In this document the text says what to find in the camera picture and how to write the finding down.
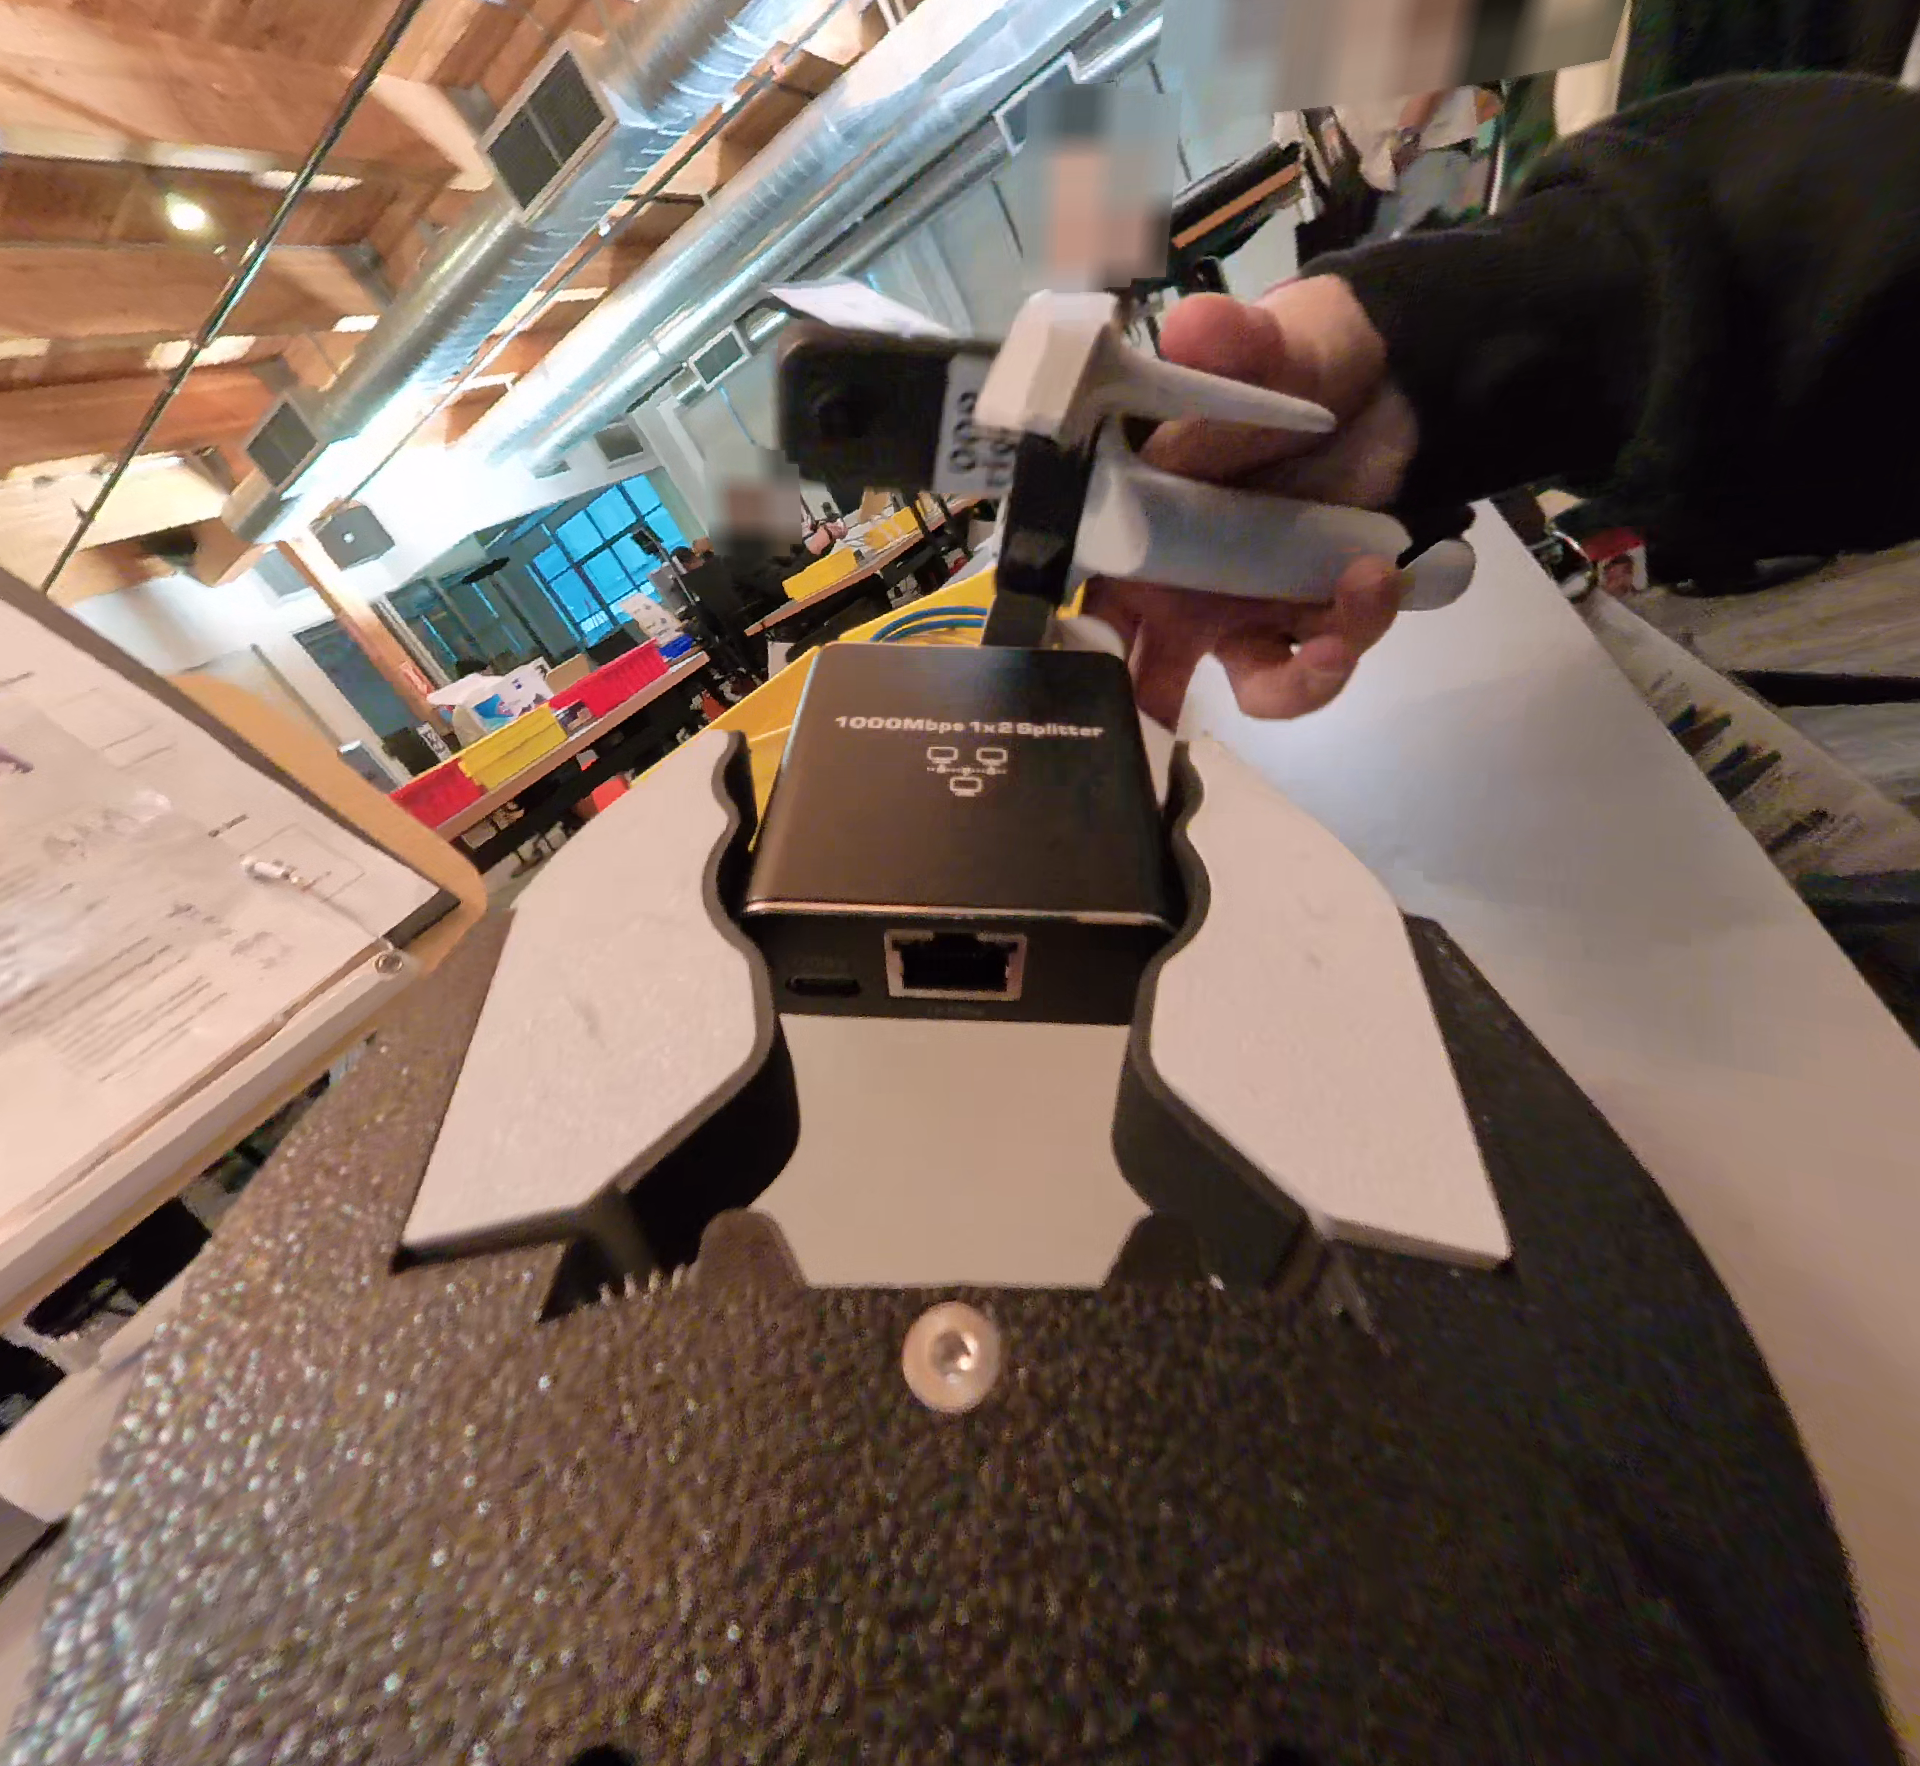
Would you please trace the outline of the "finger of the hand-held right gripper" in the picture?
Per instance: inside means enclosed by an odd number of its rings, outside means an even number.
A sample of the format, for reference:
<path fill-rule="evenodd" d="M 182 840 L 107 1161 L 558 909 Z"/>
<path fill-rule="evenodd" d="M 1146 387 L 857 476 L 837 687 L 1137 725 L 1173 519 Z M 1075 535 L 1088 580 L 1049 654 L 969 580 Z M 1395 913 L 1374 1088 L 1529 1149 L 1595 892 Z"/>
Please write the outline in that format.
<path fill-rule="evenodd" d="M 996 593 L 981 629 L 984 650 L 1041 650 L 1069 602 L 1075 540 L 1095 457 L 1049 434 L 1017 437 L 1012 486 L 999 515 Z"/>

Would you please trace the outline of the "person's right hand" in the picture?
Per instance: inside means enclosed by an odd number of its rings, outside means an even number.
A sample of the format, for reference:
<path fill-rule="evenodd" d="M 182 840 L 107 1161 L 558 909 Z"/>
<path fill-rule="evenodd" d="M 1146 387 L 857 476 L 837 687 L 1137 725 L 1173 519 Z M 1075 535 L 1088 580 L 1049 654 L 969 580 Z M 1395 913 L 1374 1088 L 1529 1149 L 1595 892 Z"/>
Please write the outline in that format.
<path fill-rule="evenodd" d="M 1340 278 L 1271 288 L 1258 301 L 1201 293 L 1165 314 L 1166 362 L 1306 398 L 1333 431 L 1306 434 L 1166 419 L 1141 444 L 1148 467 L 1186 480 L 1287 500 L 1391 510 L 1417 453 L 1411 404 L 1388 374 L 1385 343 Z M 1384 557 L 1347 565 L 1320 604 L 1247 602 L 1153 583 L 1088 583 L 1081 612 L 1124 647 L 1138 708 L 1180 723 L 1204 659 L 1227 676 L 1252 720 L 1296 720 L 1341 694 L 1362 654 L 1401 610 L 1401 572 Z"/>

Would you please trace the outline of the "yellow plastic bin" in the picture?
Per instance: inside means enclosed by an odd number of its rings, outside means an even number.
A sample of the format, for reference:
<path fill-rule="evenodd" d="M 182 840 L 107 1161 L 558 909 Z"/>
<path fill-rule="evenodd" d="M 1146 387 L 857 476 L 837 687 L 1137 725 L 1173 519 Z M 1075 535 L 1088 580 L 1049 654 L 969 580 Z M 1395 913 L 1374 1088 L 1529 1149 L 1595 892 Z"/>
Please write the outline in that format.
<path fill-rule="evenodd" d="M 886 615 L 830 630 L 819 645 L 795 647 L 785 667 L 733 702 L 711 730 L 736 734 L 749 753 L 755 806 L 768 804 L 787 734 L 797 718 L 812 660 L 824 645 L 978 647 L 996 597 L 997 540 L 956 578 Z"/>
<path fill-rule="evenodd" d="M 542 705 L 518 714 L 491 732 L 461 747 L 454 758 L 466 776 L 482 791 L 495 791 L 514 775 L 540 763 L 565 745 L 568 732 L 558 716 Z"/>

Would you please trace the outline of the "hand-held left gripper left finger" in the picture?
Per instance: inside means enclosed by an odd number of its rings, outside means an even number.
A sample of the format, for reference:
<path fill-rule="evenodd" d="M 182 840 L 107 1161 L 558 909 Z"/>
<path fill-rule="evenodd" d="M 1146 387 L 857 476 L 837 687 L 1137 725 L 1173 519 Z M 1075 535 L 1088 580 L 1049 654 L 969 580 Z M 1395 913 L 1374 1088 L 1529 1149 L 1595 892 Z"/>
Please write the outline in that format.
<path fill-rule="evenodd" d="M 753 834 L 747 740 L 704 730 L 520 892 L 403 1259 L 560 1244 L 642 1280 L 781 1177 L 797 1082 L 736 920 Z"/>

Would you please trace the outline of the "red plastic bin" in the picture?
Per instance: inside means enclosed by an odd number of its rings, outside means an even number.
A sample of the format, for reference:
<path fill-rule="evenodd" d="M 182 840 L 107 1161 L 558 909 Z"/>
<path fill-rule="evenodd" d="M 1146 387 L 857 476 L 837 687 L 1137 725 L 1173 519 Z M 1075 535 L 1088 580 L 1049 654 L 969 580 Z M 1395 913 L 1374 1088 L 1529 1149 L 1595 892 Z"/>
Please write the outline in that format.
<path fill-rule="evenodd" d="M 672 662 L 654 643 L 642 643 L 599 665 L 553 694 L 551 706 L 563 720 L 600 720 L 628 699 L 666 678 Z"/>

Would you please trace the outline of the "silver ventilation duct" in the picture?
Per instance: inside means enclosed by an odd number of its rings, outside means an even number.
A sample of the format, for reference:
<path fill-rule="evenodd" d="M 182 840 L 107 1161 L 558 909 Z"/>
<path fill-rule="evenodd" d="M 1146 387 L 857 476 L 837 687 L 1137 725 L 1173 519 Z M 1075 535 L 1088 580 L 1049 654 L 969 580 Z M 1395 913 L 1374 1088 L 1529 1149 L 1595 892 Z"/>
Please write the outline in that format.
<path fill-rule="evenodd" d="M 542 465 L 648 398 L 1051 74 L 1118 0 L 926 0 L 563 336 L 457 455 Z"/>
<path fill-rule="evenodd" d="M 258 427 L 232 533 L 287 538 L 309 504 L 363 481 L 540 283 L 842 2 L 638 0 L 606 36 L 555 44 L 481 137 L 486 190 L 335 378 Z"/>

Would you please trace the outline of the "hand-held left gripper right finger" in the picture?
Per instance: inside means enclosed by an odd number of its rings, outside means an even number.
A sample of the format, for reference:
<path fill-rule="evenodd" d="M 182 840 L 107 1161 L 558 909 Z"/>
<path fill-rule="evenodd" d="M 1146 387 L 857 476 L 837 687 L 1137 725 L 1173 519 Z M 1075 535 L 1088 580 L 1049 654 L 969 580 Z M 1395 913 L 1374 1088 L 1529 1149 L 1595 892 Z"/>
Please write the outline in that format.
<path fill-rule="evenodd" d="M 1512 1240 L 1404 915 L 1215 738 L 1171 749 L 1184 917 L 1141 971 L 1113 1155 L 1220 1288 L 1347 1251 L 1493 1273 Z"/>

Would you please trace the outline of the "person's right forearm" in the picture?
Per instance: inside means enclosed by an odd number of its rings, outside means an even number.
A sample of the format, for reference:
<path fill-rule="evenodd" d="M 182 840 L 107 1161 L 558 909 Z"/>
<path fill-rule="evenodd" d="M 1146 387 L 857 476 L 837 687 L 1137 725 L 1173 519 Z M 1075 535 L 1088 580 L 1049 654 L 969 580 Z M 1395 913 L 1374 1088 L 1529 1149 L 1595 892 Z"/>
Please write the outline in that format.
<path fill-rule="evenodd" d="M 1554 481 L 1678 576 L 1915 543 L 1911 88 L 1742 74 L 1647 99 L 1497 216 L 1323 267 L 1411 409 L 1416 530 Z"/>

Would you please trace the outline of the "black network splitter box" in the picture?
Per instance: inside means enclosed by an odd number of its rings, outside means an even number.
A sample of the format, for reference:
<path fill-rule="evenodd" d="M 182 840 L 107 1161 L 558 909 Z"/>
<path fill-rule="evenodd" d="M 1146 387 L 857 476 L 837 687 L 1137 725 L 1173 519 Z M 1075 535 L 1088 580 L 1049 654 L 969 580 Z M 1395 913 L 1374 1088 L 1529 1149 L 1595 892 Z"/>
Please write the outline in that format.
<path fill-rule="evenodd" d="M 816 654 L 739 911 L 781 1012 L 1123 1027 L 1176 920 L 1118 659 Z"/>

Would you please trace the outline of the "printed instruction sheet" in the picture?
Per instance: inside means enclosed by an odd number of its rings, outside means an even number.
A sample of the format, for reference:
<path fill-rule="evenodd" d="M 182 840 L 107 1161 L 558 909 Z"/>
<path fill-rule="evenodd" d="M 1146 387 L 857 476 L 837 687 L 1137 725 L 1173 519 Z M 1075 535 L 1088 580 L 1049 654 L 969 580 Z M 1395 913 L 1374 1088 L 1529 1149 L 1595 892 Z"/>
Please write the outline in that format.
<path fill-rule="evenodd" d="M 4 573 L 4 1232 L 457 904 Z"/>

